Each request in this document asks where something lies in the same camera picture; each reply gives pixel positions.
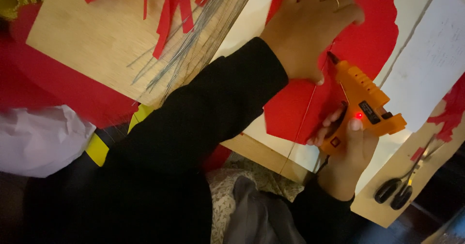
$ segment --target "gray cloth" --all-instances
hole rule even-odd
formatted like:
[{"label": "gray cloth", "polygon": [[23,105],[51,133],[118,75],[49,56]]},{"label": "gray cloth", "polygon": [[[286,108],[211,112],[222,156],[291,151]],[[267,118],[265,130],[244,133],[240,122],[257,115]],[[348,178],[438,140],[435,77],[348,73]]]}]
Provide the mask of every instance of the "gray cloth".
[{"label": "gray cloth", "polygon": [[280,199],[268,197],[250,179],[234,184],[236,210],[226,229],[224,244],[304,244],[292,214]]}]

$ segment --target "hand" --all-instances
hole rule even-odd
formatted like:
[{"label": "hand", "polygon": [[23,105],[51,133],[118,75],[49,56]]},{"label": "hand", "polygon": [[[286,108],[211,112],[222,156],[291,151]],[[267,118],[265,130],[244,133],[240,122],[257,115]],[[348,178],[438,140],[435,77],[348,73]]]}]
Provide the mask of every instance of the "hand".
[{"label": "hand", "polygon": [[[321,145],[331,124],[344,112],[342,106],[323,121],[323,128],[308,144]],[[347,149],[330,156],[328,164],[318,174],[318,183],[329,195],[341,201],[352,199],[362,172],[372,160],[379,138],[363,129],[359,119],[353,118],[347,126]]]},{"label": "hand", "polygon": [[324,82],[318,56],[351,23],[364,21],[354,0],[283,0],[265,26],[262,38],[276,54],[290,79]]}]

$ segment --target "scissors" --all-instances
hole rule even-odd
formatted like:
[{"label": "scissors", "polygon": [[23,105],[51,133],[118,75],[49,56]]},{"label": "scissors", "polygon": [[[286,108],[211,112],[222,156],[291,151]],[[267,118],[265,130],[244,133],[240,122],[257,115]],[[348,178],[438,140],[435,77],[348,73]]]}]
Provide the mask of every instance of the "scissors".
[{"label": "scissors", "polygon": [[381,187],[376,191],[374,199],[377,203],[383,204],[388,200],[393,193],[397,191],[400,185],[400,191],[396,194],[394,199],[391,201],[391,208],[395,211],[400,210],[410,199],[413,193],[413,187],[411,186],[411,182],[415,177],[418,170],[423,165],[423,162],[431,157],[433,153],[435,153],[438,149],[440,149],[445,142],[442,142],[439,146],[431,149],[432,142],[436,139],[436,135],[434,134],[431,139],[428,141],[428,144],[425,147],[425,150],[422,152],[422,155],[417,158],[413,167],[402,177],[400,178],[393,178],[381,185]]}]

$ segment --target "crumpled white paper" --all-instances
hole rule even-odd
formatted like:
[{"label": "crumpled white paper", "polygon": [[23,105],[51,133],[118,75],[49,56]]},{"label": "crumpled white paper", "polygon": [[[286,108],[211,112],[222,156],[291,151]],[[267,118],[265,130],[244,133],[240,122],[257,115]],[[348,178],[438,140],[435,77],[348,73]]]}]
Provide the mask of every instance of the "crumpled white paper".
[{"label": "crumpled white paper", "polygon": [[94,131],[67,105],[0,114],[0,170],[30,177],[54,174],[84,152]]}]

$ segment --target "black sweater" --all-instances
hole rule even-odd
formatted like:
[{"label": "black sweater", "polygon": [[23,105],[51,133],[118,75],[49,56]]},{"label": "black sweater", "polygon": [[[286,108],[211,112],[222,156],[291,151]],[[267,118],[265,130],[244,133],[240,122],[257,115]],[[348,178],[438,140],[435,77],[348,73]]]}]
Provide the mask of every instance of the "black sweater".
[{"label": "black sweater", "polygon": [[[111,147],[78,194],[58,198],[46,212],[29,205],[26,241],[210,243],[212,199],[200,164],[260,116],[287,82],[262,39],[218,58]],[[289,208],[307,243],[321,244],[335,242],[350,204],[313,179]]]}]

